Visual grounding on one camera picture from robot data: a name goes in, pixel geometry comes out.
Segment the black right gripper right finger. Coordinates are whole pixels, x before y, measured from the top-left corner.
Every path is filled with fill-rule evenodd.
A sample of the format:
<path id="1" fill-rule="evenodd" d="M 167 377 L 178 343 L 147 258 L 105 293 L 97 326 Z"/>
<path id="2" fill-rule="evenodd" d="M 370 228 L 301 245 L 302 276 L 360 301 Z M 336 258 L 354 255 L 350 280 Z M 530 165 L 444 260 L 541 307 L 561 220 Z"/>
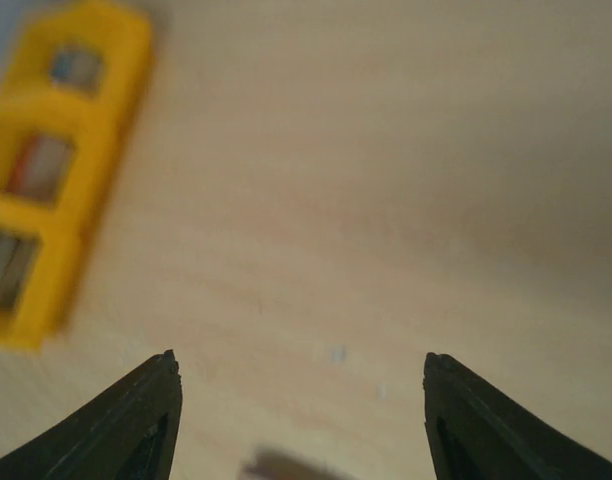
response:
<path id="1" fill-rule="evenodd" d="M 612 462 L 449 355 L 426 355 L 423 387 L 438 479 L 612 479 Z"/>

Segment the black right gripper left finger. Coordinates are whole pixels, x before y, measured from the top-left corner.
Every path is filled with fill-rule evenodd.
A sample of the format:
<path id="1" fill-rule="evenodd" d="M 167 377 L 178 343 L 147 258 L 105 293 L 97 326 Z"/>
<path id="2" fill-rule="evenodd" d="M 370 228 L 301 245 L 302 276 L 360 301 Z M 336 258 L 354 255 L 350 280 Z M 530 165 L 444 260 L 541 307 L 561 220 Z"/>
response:
<path id="1" fill-rule="evenodd" d="M 0 479 L 167 479 L 181 406 L 179 364 L 167 350 L 0 458 Z"/>

